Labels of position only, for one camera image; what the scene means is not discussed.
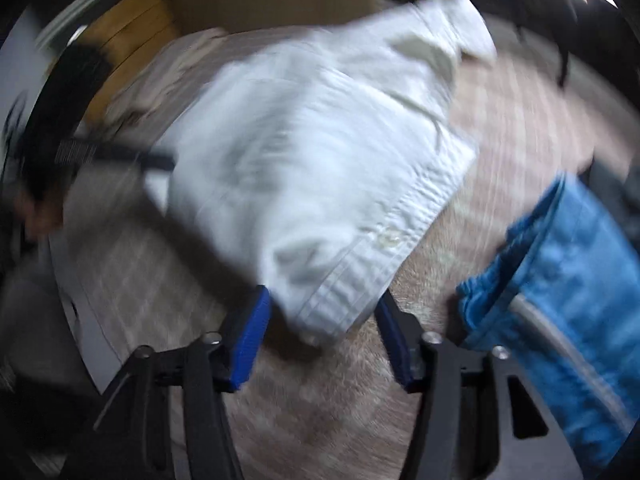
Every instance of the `blue gripper pad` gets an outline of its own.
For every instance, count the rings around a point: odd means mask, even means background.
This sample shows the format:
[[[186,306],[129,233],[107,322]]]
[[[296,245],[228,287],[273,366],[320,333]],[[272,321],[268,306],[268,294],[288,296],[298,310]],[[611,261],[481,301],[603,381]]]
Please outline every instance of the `blue gripper pad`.
[[[244,309],[225,318],[220,332],[229,356],[230,391],[236,391],[248,380],[270,317],[271,297],[267,288],[260,285]]]
[[[401,312],[389,291],[378,301],[376,323],[396,381],[409,393],[417,391],[412,360],[420,358],[422,327],[412,314]]]

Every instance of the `white garment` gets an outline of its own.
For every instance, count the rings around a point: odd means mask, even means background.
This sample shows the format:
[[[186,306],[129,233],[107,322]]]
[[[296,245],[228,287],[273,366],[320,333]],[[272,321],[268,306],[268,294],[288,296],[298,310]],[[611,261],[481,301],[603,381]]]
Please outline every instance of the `white garment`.
[[[154,201],[311,343],[369,316],[475,158],[444,121],[460,49],[494,44],[468,0],[435,1],[225,66],[158,142],[177,165]]]

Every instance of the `checkered cloth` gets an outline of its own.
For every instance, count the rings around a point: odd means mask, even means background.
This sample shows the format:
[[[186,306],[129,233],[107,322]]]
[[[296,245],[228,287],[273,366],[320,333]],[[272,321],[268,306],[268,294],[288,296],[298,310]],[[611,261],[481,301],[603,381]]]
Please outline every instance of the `checkered cloth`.
[[[558,170],[577,170],[596,150],[624,171],[640,139],[635,113],[602,79],[574,62],[562,93],[552,46],[535,38],[520,45],[500,22],[489,28],[497,65],[462,63],[451,113],[452,124],[477,140],[478,161],[391,286],[403,308],[440,332],[455,285],[489,263],[507,225],[535,204]],[[153,143],[223,63],[299,33],[229,37],[162,109],[120,138]],[[215,329],[247,290],[202,244],[160,217],[133,170],[84,170],[66,202],[64,231],[91,307],[123,360],[140,344],[175,348]],[[448,329],[460,336],[455,317]],[[394,383],[372,320],[320,352],[297,342],[276,317],[251,380],[225,402],[247,479],[387,480],[399,475],[418,398]],[[180,440],[179,411],[172,419]]]

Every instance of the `screw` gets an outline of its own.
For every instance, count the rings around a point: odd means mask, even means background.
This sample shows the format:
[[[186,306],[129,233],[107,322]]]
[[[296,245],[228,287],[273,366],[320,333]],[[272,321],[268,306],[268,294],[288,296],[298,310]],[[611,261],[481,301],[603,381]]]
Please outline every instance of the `screw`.
[[[491,350],[491,353],[496,356],[498,359],[505,360],[509,358],[509,351],[504,346],[494,346]]]
[[[205,345],[219,345],[222,343],[222,336],[218,332],[207,332],[202,334],[200,340]]]
[[[442,343],[442,336],[437,332],[424,332],[422,340],[431,345],[439,345]]]
[[[151,348],[151,346],[142,345],[135,349],[133,355],[135,355],[138,359],[149,359],[153,352],[154,349]]]

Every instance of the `beige cloth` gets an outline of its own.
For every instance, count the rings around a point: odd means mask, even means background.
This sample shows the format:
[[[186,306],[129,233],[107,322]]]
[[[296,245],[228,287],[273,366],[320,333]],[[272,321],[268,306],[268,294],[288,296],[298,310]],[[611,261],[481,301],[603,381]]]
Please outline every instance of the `beige cloth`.
[[[114,95],[107,107],[105,122],[113,124],[131,115],[144,117],[155,112],[180,84],[184,73],[225,40],[224,30],[211,28],[167,44],[126,88]]]
[[[572,61],[566,92],[554,82],[548,43],[518,43],[510,25],[489,21],[493,68],[460,67],[451,121],[478,142],[478,163],[450,205],[402,264],[391,285],[425,328],[459,336],[457,283],[481,271],[504,230],[530,210],[558,170],[575,171],[593,151],[628,167],[640,139],[638,115],[591,70]],[[166,105],[124,140],[154,142],[223,62],[294,30],[231,36],[188,71]],[[83,171],[66,203],[65,237],[91,308],[121,359],[139,344],[158,350],[216,328],[244,285],[202,246],[164,222],[135,171]],[[247,480],[398,478],[417,396],[394,383],[375,323],[317,352],[275,317],[251,380],[225,396]],[[172,417],[180,439],[179,413]]]

